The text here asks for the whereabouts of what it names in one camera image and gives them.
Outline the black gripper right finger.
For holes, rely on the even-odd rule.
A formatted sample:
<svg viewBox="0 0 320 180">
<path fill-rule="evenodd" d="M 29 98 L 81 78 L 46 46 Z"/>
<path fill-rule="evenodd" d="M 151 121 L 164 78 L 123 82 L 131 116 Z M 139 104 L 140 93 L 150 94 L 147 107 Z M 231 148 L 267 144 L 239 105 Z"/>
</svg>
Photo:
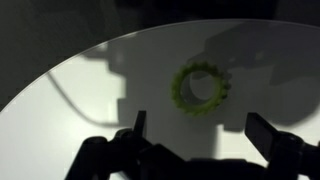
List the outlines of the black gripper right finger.
<svg viewBox="0 0 320 180">
<path fill-rule="evenodd" d="M 246 118 L 245 136 L 261 156 L 269 161 L 280 132 L 258 113 L 250 112 Z"/>
</svg>

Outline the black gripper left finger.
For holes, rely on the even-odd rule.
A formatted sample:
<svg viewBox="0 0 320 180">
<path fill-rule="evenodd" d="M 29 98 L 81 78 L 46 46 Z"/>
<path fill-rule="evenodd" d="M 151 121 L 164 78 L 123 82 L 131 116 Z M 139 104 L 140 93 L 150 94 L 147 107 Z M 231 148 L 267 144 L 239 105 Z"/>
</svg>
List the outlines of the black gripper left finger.
<svg viewBox="0 0 320 180">
<path fill-rule="evenodd" d="M 145 122 L 147 112 L 142 110 L 137 113 L 136 121 L 133 127 L 133 132 L 138 136 L 145 136 Z"/>
</svg>

